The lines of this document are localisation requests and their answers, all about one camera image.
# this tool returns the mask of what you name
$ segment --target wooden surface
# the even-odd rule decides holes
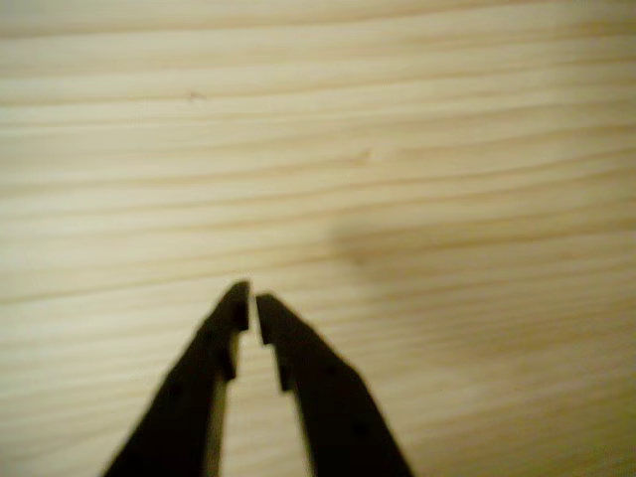
[[[417,476],[636,473],[632,0],[0,5],[3,476],[98,475],[244,276]],[[309,475],[241,346],[223,475]]]

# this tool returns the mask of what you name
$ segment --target black plastic tool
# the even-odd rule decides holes
[[[226,385],[237,375],[249,285],[235,284],[205,320],[105,477],[219,475]],[[358,373],[271,294],[256,297],[280,385],[296,397],[313,475],[411,477]]]

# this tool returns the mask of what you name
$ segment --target wood grain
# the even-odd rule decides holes
[[[418,476],[636,473],[634,2],[0,2],[0,473],[98,475],[235,278]],[[223,475],[309,475],[256,330]]]

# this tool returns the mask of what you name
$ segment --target small hole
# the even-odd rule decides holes
[[[369,428],[363,422],[354,422],[353,425],[354,434],[358,437],[364,437],[369,433]]]

